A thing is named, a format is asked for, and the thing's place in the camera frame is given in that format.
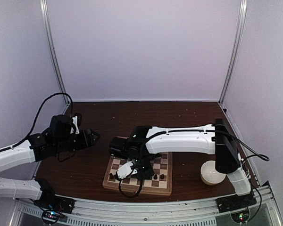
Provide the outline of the wooden chess board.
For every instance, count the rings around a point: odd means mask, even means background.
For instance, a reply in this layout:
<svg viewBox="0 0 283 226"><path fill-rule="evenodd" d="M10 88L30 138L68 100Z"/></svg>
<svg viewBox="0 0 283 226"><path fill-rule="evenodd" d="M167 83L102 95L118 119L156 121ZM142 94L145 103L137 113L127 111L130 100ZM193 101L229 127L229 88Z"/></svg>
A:
<svg viewBox="0 0 283 226"><path fill-rule="evenodd" d="M115 176L118 168L125 163L126 160L110 157L102 185L104 188L112 190L118 190L118 187L121 186L121 190L125 194L131 196L136 193L140 187L140 181L137 179L137 177L135 175L131 175L120 183ZM151 179L143 180L143 186L140 193L170 196L172 193L173 172L172 153L162 153L160 157L151 161L151 165L158 178L154 180L153 176ZM110 173L114 175L114 179L109 178ZM161 174L165 175L164 179L160 179Z"/></svg>

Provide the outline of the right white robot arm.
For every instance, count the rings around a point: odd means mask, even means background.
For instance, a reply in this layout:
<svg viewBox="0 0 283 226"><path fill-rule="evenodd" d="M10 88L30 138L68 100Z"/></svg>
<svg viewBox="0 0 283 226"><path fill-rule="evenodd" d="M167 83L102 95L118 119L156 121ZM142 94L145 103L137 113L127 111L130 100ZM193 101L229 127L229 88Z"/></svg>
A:
<svg viewBox="0 0 283 226"><path fill-rule="evenodd" d="M204 153L215 156L215 169L226 174L235 190L232 203L242 208L250 201L251 185L242 167L236 137L222 119L190 128L137 126L128 138L114 137L109 154L127 161L117 169L119 181L136 175L143 182L155 175L151 161L162 153Z"/></svg>

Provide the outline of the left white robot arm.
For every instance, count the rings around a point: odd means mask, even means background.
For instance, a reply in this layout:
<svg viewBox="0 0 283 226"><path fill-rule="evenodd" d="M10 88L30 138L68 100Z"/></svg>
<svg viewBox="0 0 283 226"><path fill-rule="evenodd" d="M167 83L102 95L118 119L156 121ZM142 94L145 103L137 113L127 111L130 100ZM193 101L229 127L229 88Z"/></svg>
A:
<svg viewBox="0 0 283 226"><path fill-rule="evenodd" d="M94 146L100 134L92 129L80 130L80 114L74 117L56 115L42 133L28 135L24 140L0 149L0 172L60 153L83 150ZM44 180L15 180L0 177L0 198L26 198L40 200L48 209L58 205L58 198L50 184Z"/></svg>

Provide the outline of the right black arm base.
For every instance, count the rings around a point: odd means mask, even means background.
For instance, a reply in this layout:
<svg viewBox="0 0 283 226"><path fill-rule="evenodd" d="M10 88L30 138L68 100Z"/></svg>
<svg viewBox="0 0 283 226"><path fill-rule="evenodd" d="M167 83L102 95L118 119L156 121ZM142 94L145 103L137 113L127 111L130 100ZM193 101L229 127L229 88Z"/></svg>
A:
<svg viewBox="0 0 283 226"><path fill-rule="evenodd" d="M229 212L231 219L238 224L246 223L250 219L249 207L257 204L257 199L251 191L246 195L230 195L216 199L219 213Z"/></svg>

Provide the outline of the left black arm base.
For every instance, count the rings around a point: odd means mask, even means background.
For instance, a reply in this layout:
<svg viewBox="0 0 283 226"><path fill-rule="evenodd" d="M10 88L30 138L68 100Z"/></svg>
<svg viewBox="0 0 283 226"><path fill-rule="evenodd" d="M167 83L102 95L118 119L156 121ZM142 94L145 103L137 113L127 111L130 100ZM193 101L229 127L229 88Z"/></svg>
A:
<svg viewBox="0 0 283 226"><path fill-rule="evenodd" d="M34 205L42 211L41 220L51 226L61 218L66 218L65 213L71 214L75 206L75 200L55 194L54 189L45 179L36 179L40 185L41 196L37 200L32 200Z"/></svg>

